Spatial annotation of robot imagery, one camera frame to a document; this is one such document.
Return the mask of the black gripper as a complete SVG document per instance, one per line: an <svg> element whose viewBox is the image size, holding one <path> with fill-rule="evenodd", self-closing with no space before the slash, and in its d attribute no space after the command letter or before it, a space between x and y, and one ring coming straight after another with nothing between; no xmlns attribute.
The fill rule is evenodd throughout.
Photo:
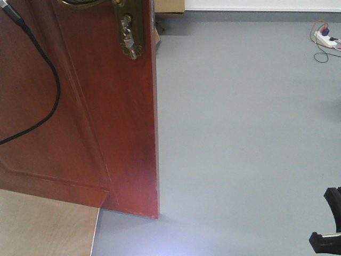
<svg viewBox="0 0 341 256"><path fill-rule="evenodd" d="M328 188L324 194L336 225L336 232L332 234L318 234L313 232L309 243L315 253L340 254L340 187Z"/></svg>

